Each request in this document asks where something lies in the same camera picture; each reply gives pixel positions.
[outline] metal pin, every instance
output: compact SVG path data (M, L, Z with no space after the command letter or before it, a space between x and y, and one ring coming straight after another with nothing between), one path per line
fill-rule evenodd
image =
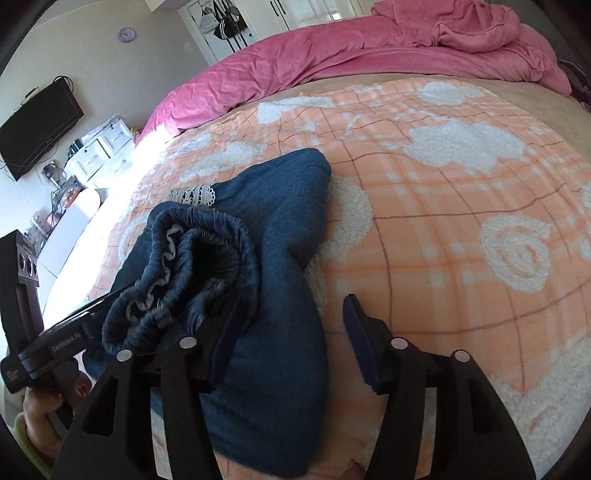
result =
M117 360L119 360L119 362L126 362L127 360L129 360L131 357L133 357L133 352L131 350L121 350L116 358Z
M392 339L390 345L392 345L392 348L395 348L396 350L404 350L406 347L408 347L408 342L404 338L396 337Z
M193 348L197 345L197 340L194 337L185 337L178 343L180 348Z
M470 354L465 350L458 350L456 353L453 354L456 357L458 362L467 362L470 360Z

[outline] white wardrobe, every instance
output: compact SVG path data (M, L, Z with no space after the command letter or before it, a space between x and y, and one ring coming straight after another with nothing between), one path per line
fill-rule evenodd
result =
M248 28L236 39L227 41L199 29L203 10L207 11L213 1L221 5L221 0L194 0L180 10L187 28L210 64L232 54L233 50L244 48L245 44L278 33L369 15L374 4L374 0L232 0Z

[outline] pink blanket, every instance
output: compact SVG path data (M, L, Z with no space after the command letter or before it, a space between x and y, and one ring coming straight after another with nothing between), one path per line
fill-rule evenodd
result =
M312 80L386 72L539 82L571 93L548 41L520 25L508 7L478 0L382 0L371 17L275 35L216 63L168 94L140 140L159 127L179 135Z

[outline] white wall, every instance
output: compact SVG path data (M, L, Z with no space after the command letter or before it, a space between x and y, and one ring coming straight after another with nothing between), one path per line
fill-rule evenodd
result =
M117 41L123 27L135 30L132 43ZM206 67L178 12L152 14L144 0L59 0L0 76L0 124L32 88L71 77L85 116L60 141L54 159L63 166L73 140L115 113L142 128L170 90ZM18 183L0 171L0 236L26 230L36 210L50 210L53 188L40 171L35 167Z

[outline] cabinet handle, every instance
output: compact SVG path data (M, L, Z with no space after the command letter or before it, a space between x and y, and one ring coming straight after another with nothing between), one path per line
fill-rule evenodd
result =
M287 12L285 11L285 8L283 8L283 5L281 4L280 0L277 0L277 3L279 4L279 7L281 8L281 11L283 12L283 14L287 15Z
M275 15L279 17L279 14L277 13L277 10L275 10L275 5L273 5L273 2L269 2L271 4L271 8L273 9L273 11L275 12Z

